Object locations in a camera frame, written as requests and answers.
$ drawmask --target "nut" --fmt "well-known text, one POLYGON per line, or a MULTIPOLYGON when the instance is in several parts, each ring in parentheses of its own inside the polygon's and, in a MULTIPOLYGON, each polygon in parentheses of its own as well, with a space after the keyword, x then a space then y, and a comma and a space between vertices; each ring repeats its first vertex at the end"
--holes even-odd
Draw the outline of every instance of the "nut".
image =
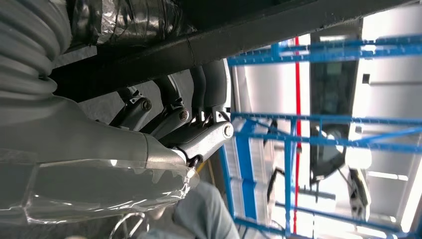
POLYGON ((224 136, 226 136, 227 138, 231 138, 233 136, 233 133, 234 133, 234 129, 231 124, 224 127, 224 136))
POLYGON ((181 121, 187 121, 189 118, 189 112, 187 110, 182 110, 179 114, 179 118, 181 121))
POLYGON ((143 99, 141 102, 141 107, 144 111, 148 111, 152 108, 152 103, 149 99, 143 99))

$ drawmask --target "red pole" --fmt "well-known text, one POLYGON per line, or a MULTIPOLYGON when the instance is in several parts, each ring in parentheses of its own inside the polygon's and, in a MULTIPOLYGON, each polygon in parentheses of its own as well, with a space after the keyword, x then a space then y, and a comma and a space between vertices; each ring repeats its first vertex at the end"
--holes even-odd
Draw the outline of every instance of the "red pole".
MULTIPOLYGON (((299 38, 295 37, 295 45, 299 45, 299 38)), ((301 114, 301 77, 300 77, 300 68, 299 62, 295 63, 296 67, 296 114, 301 114)), ((301 128, 301 121, 298 120, 297 125, 297 134, 298 136, 302 135, 302 128, 301 128)), ((299 192, 299 162, 300 162, 300 154, 296 153, 296 179, 295 179, 295 207, 298 206, 298 192, 299 192)), ((295 209, 295 215, 293 216, 293 233, 296 234, 296 214, 297 210, 295 209)))

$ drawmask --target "blue shelving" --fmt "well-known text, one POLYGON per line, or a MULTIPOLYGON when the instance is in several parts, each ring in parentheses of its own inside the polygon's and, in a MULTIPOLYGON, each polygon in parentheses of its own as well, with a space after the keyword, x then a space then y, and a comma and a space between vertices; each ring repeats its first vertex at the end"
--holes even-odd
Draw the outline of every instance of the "blue shelving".
MULTIPOLYGON (((351 41, 336 41, 336 42, 321 42, 311 44, 308 46, 288 46, 286 42, 282 44, 274 44, 268 49, 259 49, 245 52, 234 57, 228 58, 230 66, 238 65, 255 65, 255 64, 273 64, 273 63, 289 63, 289 62, 329 62, 329 61, 348 61, 359 58, 378 58, 378 57, 397 57, 397 56, 415 56, 422 55, 422 35, 400 36, 400 37, 386 37, 377 40, 351 40, 351 41), (374 50, 365 50, 365 46, 373 46, 374 50)), ((355 118, 349 116, 325 116, 325 115, 311 115, 311 116, 297 116, 297 115, 279 115, 279 114, 261 114, 261 113, 232 113, 232 120, 243 120, 243 126, 238 127, 235 132, 235 141, 237 151, 248 152, 248 140, 250 138, 280 140, 284 142, 285 154, 285 203, 276 203, 276 207, 284 207, 286 210, 286 225, 284 228, 275 228, 268 225, 257 223, 256 215, 251 217, 239 218, 234 209, 232 182, 240 181, 242 193, 247 193, 249 196, 243 195, 243 202, 241 203, 245 211, 253 211, 256 205, 250 200, 255 200, 250 194, 256 185, 261 182, 254 181, 250 175, 250 168, 245 168, 245 165, 240 166, 240 178, 233 178, 230 175, 230 169, 227 159, 225 146, 220 149, 222 159, 222 167, 225 178, 225 186, 227 188, 228 208, 235 221, 239 225, 248 228, 255 228, 259 232, 268 232, 280 234, 284 236, 291 236, 292 230, 290 228, 291 211, 305 212, 317 216, 332 218, 344 222, 354 223, 355 225, 364 225, 370 228, 380 229, 387 233, 387 238, 405 238, 407 236, 420 236, 422 233, 422 221, 416 232, 403 233, 399 228, 390 227, 386 225, 376 224, 373 222, 360 221, 353 218, 348 218, 342 215, 334 215, 325 212, 314 211, 311 209, 295 207, 294 201, 294 185, 293 180, 293 164, 296 156, 296 148, 298 143, 309 143, 314 145, 341 145, 345 147, 368 148, 371 150, 383 150, 389 152, 401 153, 422 153, 422 146, 415 144, 404 143, 389 143, 390 138, 402 137, 415 133, 422 133, 422 119, 386 119, 386 118, 355 118), (263 123, 263 120, 287 120, 290 122, 291 131, 283 132, 269 124, 263 123), (322 128, 323 123, 335 124, 387 124, 387 125, 401 125, 406 126, 406 129, 393 131, 383 134, 378 134, 371 137, 365 137, 359 140, 342 139, 328 139, 319 136, 298 136, 296 135, 296 125, 298 121, 313 121, 319 128, 322 128), (254 132, 255 127, 267 127, 268 133, 254 132)), ((243 156, 242 160, 251 160, 250 157, 243 156)))

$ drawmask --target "aluminum foil wrap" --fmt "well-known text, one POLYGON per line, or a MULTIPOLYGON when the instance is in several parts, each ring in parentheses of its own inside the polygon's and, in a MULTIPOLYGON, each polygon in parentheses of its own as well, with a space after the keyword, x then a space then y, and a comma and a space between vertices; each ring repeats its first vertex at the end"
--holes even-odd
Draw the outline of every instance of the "aluminum foil wrap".
POLYGON ((172 0, 77 0, 74 41, 145 46, 194 31, 172 0))

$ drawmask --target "gray pipe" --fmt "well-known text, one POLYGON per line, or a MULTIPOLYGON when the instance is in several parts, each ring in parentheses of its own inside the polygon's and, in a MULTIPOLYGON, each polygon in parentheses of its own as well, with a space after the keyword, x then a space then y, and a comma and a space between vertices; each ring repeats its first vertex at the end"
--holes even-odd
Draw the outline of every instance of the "gray pipe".
POLYGON ((70 39, 63 0, 0 1, 0 223, 146 211, 194 185, 153 137, 91 121, 52 95, 47 76, 70 39))

